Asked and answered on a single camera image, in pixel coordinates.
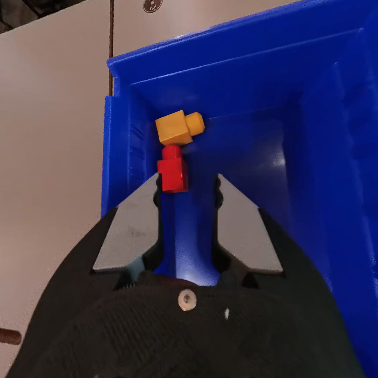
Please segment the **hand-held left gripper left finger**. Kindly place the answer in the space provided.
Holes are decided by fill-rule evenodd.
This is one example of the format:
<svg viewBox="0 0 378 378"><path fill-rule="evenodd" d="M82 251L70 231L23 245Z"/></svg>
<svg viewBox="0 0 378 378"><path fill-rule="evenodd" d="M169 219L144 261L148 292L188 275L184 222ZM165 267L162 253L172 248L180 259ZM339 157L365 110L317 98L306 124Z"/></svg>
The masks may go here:
<svg viewBox="0 0 378 378"><path fill-rule="evenodd" d="M161 175L154 174L116 208L97 259L96 273L126 273L138 279L164 258Z"/></svg>

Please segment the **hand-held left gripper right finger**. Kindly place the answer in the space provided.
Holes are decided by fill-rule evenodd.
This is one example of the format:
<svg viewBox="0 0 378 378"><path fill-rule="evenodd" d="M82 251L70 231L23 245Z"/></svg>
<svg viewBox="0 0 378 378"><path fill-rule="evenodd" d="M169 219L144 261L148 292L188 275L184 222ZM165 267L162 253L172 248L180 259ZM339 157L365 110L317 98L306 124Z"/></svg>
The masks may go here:
<svg viewBox="0 0 378 378"><path fill-rule="evenodd" d="M259 207L222 174L215 177L214 192L211 260L221 278L254 281L255 274L282 275Z"/></svg>

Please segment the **small red mega block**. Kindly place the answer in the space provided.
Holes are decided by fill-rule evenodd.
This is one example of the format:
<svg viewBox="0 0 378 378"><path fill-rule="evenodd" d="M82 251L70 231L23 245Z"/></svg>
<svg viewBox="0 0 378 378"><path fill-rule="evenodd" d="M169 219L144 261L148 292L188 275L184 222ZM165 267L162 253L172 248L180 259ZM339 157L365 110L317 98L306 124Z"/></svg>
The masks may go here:
<svg viewBox="0 0 378 378"><path fill-rule="evenodd" d="M189 190L187 164L178 145L167 145L162 149L162 159L157 161L157 171L162 178L162 191L180 193Z"/></svg>

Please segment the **small yellow mega block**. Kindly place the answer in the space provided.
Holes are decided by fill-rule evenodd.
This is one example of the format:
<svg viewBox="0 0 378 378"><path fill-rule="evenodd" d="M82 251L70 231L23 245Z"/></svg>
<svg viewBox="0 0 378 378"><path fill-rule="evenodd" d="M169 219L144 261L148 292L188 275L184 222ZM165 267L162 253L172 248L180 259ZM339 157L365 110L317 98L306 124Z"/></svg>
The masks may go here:
<svg viewBox="0 0 378 378"><path fill-rule="evenodd" d="M199 112L185 115L180 110L155 120L158 137L164 146L183 146L193 141L193 137L204 132L204 120Z"/></svg>

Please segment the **blue plastic bin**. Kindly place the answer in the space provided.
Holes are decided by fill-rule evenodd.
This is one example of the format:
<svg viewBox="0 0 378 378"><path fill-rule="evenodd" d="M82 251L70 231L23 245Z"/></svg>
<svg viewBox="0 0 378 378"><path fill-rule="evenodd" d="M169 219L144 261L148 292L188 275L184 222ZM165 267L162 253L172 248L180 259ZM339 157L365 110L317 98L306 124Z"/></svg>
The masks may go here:
<svg viewBox="0 0 378 378"><path fill-rule="evenodd" d="M378 2L303 1L108 60L105 215L157 171L155 120L199 112L189 191L163 194L156 273L215 285L214 179L265 209L331 289L377 377Z"/></svg>

